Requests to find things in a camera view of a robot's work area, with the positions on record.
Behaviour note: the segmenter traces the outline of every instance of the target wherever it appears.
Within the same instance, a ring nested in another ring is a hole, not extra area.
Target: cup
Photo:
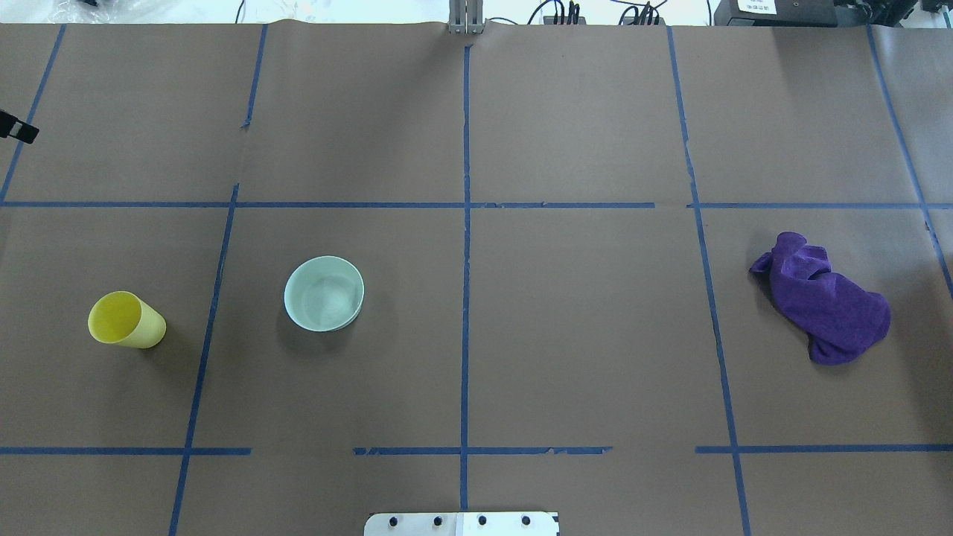
[[[285,311],[309,331],[336,331],[350,324],[364,302],[364,279],[339,257],[318,257],[298,266],[285,285]]]
[[[152,348],[166,335],[166,320],[132,292],[110,292],[99,299],[87,320],[90,335],[104,344]]]

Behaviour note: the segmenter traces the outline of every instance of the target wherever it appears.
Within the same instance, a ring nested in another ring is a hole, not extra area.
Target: gray metal bracket
[[[450,33],[483,33],[483,0],[450,0]]]

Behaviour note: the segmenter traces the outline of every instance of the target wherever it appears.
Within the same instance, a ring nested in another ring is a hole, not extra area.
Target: white metal plate
[[[550,512],[384,513],[367,520],[364,536],[558,536],[558,519]]]

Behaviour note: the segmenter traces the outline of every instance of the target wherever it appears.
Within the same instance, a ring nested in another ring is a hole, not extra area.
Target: white label
[[[748,11],[749,13],[761,13],[764,15],[778,14],[774,0],[738,0],[738,9]]]

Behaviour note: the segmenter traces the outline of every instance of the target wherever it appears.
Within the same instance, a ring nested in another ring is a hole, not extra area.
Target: black clip
[[[14,115],[0,110],[0,137],[11,136],[24,143],[32,143],[40,129],[28,125]]]

